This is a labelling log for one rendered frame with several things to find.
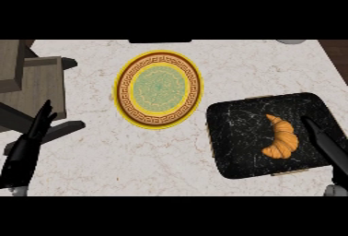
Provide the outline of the yellow patterned green plate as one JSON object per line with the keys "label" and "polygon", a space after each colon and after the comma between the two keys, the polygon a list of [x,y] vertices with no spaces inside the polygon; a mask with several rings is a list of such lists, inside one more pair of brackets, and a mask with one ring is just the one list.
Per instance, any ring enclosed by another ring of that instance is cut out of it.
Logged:
{"label": "yellow patterned green plate", "polygon": [[114,80],[114,104],[123,118],[147,129],[181,124],[200,107],[201,71],[181,53],[156,50],[139,54]]}

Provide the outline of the golden brown croissant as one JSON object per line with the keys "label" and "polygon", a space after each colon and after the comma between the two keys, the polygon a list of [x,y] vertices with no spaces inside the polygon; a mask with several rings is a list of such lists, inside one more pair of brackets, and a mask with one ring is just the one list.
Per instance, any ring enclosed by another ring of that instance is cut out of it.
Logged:
{"label": "golden brown croissant", "polygon": [[273,159],[288,159],[300,146],[300,139],[294,133],[294,127],[290,121],[275,115],[268,115],[273,127],[273,141],[262,152]]}

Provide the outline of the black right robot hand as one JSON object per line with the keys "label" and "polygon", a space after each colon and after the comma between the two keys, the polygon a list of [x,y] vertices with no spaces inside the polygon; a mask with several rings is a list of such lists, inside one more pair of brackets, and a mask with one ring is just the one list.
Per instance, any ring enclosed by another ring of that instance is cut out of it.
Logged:
{"label": "black right robot hand", "polygon": [[327,134],[315,120],[307,116],[304,116],[302,120],[312,143],[334,166],[334,184],[340,185],[348,191],[348,152],[330,134]]}

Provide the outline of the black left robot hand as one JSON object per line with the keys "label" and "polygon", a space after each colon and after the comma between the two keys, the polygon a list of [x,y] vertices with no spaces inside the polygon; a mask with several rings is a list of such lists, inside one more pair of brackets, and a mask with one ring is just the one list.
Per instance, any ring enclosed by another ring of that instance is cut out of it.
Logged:
{"label": "black left robot hand", "polygon": [[42,144],[58,114],[52,112],[51,100],[38,112],[29,132],[23,134],[11,149],[0,173],[0,189],[29,186],[36,171]]}

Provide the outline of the black marble tray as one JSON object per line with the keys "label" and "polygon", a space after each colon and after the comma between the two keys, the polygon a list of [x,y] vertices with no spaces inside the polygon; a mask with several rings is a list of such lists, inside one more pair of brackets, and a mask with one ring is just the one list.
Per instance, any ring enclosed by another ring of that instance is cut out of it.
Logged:
{"label": "black marble tray", "polygon": [[[263,148],[273,141],[269,115],[293,124],[294,133],[300,138],[300,147],[287,159],[273,159],[263,154]],[[209,107],[207,125],[217,169],[223,177],[244,179],[330,164],[310,142],[302,121],[304,116],[313,119],[338,145],[348,151],[348,137],[322,98],[313,93],[225,101]]]}

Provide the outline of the grey wooden stand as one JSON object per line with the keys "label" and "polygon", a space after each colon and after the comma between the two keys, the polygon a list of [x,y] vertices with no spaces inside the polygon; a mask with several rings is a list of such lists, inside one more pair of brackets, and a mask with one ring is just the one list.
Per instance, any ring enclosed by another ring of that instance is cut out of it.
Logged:
{"label": "grey wooden stand", "polygon": [[64,71],[79,65],[73,58],[41,57],[26,40],[0,40],[0,133],[26,133],[45,102],[57,119],[67,118]]}

